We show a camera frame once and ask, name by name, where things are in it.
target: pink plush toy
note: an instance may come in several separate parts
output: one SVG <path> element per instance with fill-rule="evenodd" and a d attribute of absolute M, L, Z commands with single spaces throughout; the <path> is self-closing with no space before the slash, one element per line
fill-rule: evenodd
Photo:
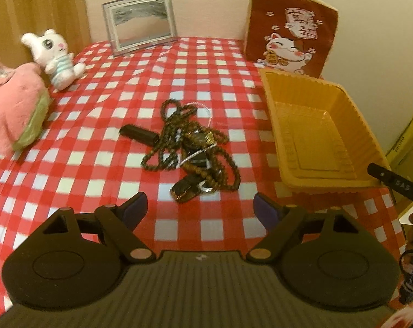
<path fill-rule="evenodd" d="M 35 63 L 9 69 L 0 63 L 0 154 L 9 156 L 41 133 L 50 96 Z"/>

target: white plush bunny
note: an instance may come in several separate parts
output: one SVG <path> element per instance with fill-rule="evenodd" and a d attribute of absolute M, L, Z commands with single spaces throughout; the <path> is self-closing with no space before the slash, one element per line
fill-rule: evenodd
<path fill-rule="evenodd" d="M 42 37 L 26 33 L 21 42 L 31 49 L 33 60 L 50 75 L 54 92 L 64 90 L 83 75 L 85 64 L 73 65 L 74 54 L 68 54 L 65 39 L 55 30 L 47 30 Z"/>

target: yellow tray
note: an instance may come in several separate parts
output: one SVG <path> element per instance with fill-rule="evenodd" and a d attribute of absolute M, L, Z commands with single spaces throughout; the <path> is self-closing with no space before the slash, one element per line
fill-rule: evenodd
<path fill-rule="evenodd" d="M 340 85 L 272 69 L 260 74 L 284 184 L 310 194 L 381 186 L 367 166 L 389 164 Z"/>

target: striped shirt on bunny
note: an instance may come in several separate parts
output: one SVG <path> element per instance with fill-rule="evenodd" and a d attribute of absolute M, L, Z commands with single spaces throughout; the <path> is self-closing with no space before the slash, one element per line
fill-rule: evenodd
<path fill-rule="evenodd" d="M 52 85 L 56 88 L 58 88 L 58 82 L 59 82 L 58 76 L 61 72 L 63 72 L 64 70 L 71 69 L 72 72 L 74 73 L 74 71 L 73 71 L 74 66 L 73 66 L 71 58 L 69 57 L 68 54 L 58 58 L 57 62 L 58 62 L 58 64 L 56 65 L 55 72 L 50 75 L 50 80 L 52 81 Z"/>

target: green plush fabric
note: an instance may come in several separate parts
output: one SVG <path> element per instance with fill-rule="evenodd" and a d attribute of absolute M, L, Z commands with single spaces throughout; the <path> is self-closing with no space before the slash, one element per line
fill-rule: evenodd
<path fill-rule="evenodd" d="M 12 145 L 13 151 L 22 150 L 29 144 L 33 143 L 42 132 L 42 123 L 48 113 L 48 106 L 50 106 L 50 95 L 47 90 L 44 90 L 39 96 L 38 102 L 33 111 L 32 116 L 27 127 L 24 129 L 21 137 Z"/>

